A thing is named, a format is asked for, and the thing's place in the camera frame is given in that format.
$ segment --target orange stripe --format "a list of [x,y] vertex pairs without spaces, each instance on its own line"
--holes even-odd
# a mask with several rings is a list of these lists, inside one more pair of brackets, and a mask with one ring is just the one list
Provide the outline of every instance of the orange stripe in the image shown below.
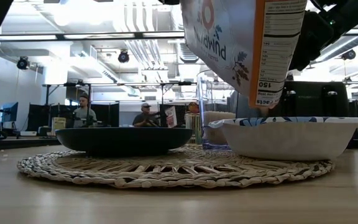
[[264,34],[264,18],[265,18],[265,1],[255,1],[255,24],[254,24],[254,54],[252,57],[252,78],[249,93],[249,106],[251,108],[258,107],[256,105],[256,97],[258,91],[260,54],[262,53],[262,39]]

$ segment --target man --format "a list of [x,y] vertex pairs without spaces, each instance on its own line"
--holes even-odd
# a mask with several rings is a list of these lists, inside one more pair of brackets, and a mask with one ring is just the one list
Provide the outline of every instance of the man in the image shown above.
[[[74,110],[74,114],[76,118],[86,119],[86,115],[88,114],[88,95],[84,94],[80,96],[80,107]],[[97,121],[96,114],[92,109],[89,109],[89,118],[93,121]],[[76,119],[74,121],[74,128],[80,128],[86,125],[86,120]]]
[[154,116],[158,113],[150,114],[150,105],[148,103],[142,104],[142,113],[137,115],[132,123],[135,127],[158,127],[158,125],[152,121]]

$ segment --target white bowl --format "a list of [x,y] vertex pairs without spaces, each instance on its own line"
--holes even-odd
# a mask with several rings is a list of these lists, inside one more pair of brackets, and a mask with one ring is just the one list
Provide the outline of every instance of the white bowl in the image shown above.
[[315,161],[340,156],[358,128],[358,118],[240,118],[209,126],[221,128],[230,148],[242,156]]

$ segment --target blue patterned bowl rim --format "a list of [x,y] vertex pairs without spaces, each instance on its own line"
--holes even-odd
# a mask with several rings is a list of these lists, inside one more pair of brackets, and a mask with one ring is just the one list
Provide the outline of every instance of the blue patterned bowl rim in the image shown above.
[[220,128],[223,124],[233,124],[239,126],[253,127],[267,123],[357,123],[358,118],[338,118],[338,117],[269,117],[269,118],[237,118],[223,119],[220,121],[210,122],[211,128]]

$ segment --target black bowl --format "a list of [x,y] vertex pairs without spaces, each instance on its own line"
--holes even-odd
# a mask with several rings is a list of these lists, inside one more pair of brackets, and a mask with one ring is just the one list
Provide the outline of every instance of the black bowl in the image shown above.
[[69,149],[90,156],[155,156],[184,146],[193,130],[185,128],[71,128],[56,131]]

